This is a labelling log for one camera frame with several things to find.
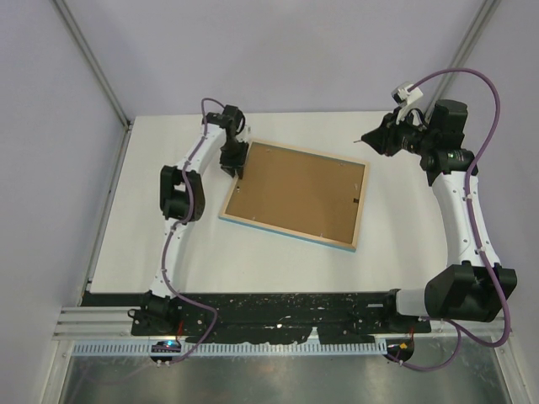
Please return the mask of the blue picture frame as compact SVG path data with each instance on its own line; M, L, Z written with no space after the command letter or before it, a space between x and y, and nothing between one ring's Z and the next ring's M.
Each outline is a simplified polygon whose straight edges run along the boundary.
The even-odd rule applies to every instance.
M369 163L357 158L253 140L219 217L355 251L369 173Z

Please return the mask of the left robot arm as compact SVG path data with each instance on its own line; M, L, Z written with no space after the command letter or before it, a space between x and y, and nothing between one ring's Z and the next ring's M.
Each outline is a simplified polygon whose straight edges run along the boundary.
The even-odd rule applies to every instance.
M165 239L160 268L150 290L145 294L134 323L143 329L169 335L179 328L177 301L181 300L202 310L209 306L182 296L172 286L178 256L186 248L188 237L205 209L202 176L211 159L220 154L221 170L231 178L241 179L248 156L249 144L238 137L245 129L246 118L237 106L224 105L213 98L203 98L221 107L220 112L202 109L201 135L195 145L174 166L163 166L159 179L159 208L165 219Z

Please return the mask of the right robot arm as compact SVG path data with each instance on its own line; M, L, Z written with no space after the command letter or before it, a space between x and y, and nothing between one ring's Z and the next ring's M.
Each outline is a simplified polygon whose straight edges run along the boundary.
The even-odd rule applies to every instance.
M399 332L412 316L491 322L517 285L512 268L502 266L489 241L478 200L475 155L462 148L467 106L442 99L430 122L400 104L380 126L361 137L378 154L400 151L420 157L428 185L438 202L446 235L447 265L421 290L398 290L395 301L381 311L382 325Z

